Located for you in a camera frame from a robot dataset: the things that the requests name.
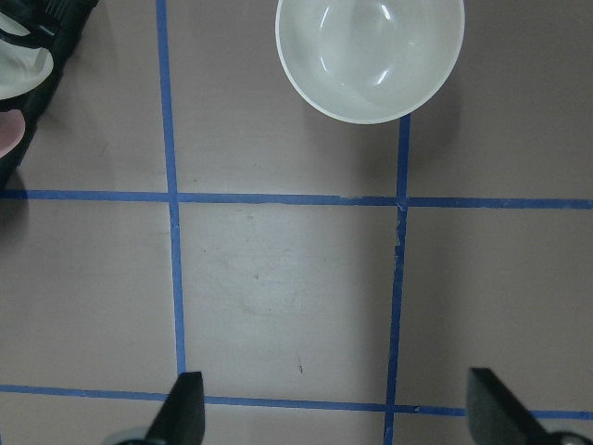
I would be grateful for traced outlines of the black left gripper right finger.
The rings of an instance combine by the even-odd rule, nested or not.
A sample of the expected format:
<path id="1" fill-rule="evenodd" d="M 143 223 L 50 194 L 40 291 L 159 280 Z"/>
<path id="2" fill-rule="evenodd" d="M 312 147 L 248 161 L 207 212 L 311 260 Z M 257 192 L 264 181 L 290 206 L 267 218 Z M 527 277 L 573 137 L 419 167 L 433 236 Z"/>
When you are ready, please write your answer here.
<path id="1" fill-rule="evenodd" d="M 471 368 L 466 417 L 474 444 L 553 444 L 551 435 L 488 368 Z"/>

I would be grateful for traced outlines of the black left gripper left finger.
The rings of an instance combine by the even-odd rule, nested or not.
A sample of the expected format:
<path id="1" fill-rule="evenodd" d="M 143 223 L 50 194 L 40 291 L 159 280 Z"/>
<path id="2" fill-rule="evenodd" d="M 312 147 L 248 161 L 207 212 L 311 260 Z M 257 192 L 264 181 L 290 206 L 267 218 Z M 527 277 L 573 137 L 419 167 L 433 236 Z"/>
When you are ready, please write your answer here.
<path id="1" fill-rule="evenodd" d="M 145 434 L 146 444 L 199 445 L 205 437 L 201 372 L 182 373 Z"/>

